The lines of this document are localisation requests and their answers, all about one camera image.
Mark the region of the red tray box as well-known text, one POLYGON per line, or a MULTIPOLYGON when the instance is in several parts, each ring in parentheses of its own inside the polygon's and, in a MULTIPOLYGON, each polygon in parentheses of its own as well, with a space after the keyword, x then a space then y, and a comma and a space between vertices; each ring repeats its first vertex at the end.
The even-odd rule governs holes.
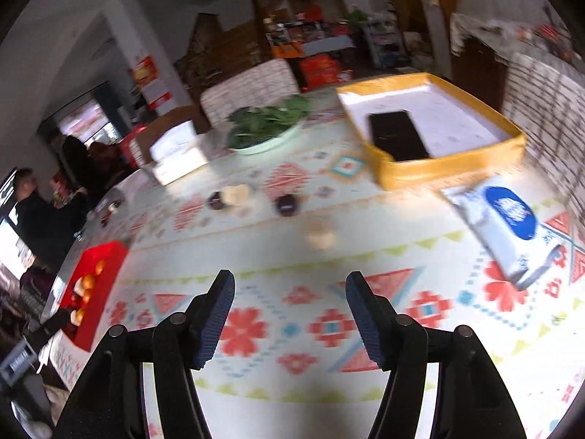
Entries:
POLYGON ((91 350, 106 300, 127 254, 128 249, 119 241, 85 250, 60 299, 60 308, 69 312, 64 334, 85 352, 91 350), (81 285, 81 279, 88 274, 95 278, 92 289, 81 285))

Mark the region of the white patterned chair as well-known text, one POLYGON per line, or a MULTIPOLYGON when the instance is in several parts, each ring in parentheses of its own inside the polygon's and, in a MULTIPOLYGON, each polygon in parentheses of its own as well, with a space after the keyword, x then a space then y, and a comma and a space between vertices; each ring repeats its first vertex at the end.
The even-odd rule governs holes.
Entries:
POLYGON ((200 105, 211 126, 215 127, 241 108, 272 106, 300 93, 290 65, 276 59, 205 89, 200 105))

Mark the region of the patterned tablecloth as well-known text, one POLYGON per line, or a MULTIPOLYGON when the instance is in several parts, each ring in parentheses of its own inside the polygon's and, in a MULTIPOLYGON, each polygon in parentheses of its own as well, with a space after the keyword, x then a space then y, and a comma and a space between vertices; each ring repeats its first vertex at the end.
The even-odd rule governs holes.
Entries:
POLYGON ((547 274, 515 291, 439 192, 374 183, 333 92, 312 105, 288 145, 225 155, 168 186, 129 184, 107 222, 89 222, 62 278, 87 248, 129 248, 98 332, 154 326, 228 269, 235 300, 213 359, 193 376, 211 434, 364 438, 388 376, 369 360, 346 301, 347 274, 360 271, 421 325, 472 327, 525 433, 548 436, 584 381, 584 243, 553 187, 530 165, 503 174, 562 243, 547 274), (253 189, 247 205, 208 207, 212 193, 240 183, 253 189), (298 197, 294 216, 277 212, 285 194, 298 197), (335 230, 333 249, 308 245, 305 232, 318 223, 335 230))

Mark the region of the small beige sugarcane piece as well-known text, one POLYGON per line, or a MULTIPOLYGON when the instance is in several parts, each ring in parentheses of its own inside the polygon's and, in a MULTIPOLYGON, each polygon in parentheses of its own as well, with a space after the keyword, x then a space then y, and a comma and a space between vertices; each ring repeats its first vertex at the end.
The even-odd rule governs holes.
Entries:
POLYGON ((309 225, 305 232, 305 238, 308 245, 318 251, 331 250, 337 244, 335 230, 326 223, 309 225))

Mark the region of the dark plum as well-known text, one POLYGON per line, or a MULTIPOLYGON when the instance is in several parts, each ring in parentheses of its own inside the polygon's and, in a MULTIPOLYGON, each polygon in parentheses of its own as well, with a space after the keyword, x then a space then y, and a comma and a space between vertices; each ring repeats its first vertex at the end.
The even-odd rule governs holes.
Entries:
POLYGON ((222 210, 226 207, 224 201, 222 200, 221 192, 215 191, 212 193, 211 196, 206 200, 206 204, 212 210, 222 210))

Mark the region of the black smartphone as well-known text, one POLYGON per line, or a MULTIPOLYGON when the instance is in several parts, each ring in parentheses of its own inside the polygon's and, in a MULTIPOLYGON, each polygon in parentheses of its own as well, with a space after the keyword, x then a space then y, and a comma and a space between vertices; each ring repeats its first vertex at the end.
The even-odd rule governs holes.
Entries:
POLYGON ((374 146, 390 155, 395 162, 430 158, 408 111, 370 114, 369 124, 374 146))

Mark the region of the green leafy vegetables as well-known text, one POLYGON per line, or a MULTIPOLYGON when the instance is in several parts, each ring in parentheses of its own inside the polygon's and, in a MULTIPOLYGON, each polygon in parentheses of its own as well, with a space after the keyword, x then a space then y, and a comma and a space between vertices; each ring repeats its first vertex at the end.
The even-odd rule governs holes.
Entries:
POLYGON ((301 95, 284 98, 277 105, 244 107, 234 111, 228 121, 232 123, 227 138, 229 149, 249 149, 280 137, 309 115, 312 103, 301 95))

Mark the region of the tangerine in tray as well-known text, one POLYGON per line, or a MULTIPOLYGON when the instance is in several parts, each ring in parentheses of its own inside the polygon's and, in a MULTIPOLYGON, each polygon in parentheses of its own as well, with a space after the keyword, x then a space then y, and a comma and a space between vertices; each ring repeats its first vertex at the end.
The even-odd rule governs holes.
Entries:
POLYGON ((81 279, 81 285, 84 289, 92 289, 95 286, 95 278, 93 275, 88 274, 85 275, 82 279, 81 279))

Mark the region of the white blue wipes pack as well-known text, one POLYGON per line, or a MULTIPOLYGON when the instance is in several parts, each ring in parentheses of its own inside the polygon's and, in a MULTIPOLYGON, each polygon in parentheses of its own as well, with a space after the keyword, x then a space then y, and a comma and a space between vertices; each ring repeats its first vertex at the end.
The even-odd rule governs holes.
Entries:
POLYGON ((528 289, 553 265, 562 243, 544 229, 504 176, 441 190, 517 290, 528 289))

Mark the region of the white tissue box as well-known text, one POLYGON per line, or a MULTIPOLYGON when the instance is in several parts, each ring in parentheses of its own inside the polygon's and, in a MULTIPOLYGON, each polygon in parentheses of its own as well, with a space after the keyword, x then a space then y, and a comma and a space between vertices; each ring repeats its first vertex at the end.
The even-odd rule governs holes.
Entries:
POLYGON ((189 122, 168 131, 150 148, 152 172, 161 185, 169 185, 208 164, 202 151, 202 137, 189 122))

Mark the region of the white plate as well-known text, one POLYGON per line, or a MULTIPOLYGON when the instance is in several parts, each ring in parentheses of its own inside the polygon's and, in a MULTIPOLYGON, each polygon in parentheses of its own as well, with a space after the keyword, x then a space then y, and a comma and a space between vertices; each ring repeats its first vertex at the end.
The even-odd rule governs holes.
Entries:
POLYGON ((270 138, 270 140, 263 141, 262 143, 247 147, 247 148, 229 148, 229 150, 237 155, 258 155, 265 152, 269 152, 275 148, 278 148, 287 142, 291 141, 295 136, 301 132, 303 122, 299 121, 291 128, 277 135, 277 137, 270 138))

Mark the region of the pale sugarcane piece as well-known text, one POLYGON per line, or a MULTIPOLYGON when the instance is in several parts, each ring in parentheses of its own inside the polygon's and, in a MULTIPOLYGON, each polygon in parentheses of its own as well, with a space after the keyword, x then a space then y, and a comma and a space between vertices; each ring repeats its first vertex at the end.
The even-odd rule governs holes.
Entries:
POLYGON ((246 183, 225 186, 220 190, 222 202, 228 206, 241 207, 249 203, 253 189, 246 183))

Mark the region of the small dark round fruit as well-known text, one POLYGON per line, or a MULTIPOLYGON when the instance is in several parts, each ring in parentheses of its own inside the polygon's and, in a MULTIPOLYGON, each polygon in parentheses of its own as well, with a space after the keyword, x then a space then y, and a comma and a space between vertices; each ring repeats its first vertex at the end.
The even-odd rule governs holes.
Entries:
POLYGON ((280 216, 291 217, 298 213, 298 197, 294 194, 285 194, 276 200, 277 212, 280 216))

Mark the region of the yellow cardboard box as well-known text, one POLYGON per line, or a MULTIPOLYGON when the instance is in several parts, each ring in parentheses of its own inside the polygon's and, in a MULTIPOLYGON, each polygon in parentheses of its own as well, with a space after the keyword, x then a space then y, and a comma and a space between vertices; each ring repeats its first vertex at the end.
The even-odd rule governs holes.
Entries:
POLYGON ((505 116, 446 80, 399 74, 336 88, 366 152, 374 179, 387 191, 437 183, 466 183, 521 162, 527 135, 505 116), (375 145, 370 119, 404 113, 429 156, 399 161, 375 145))

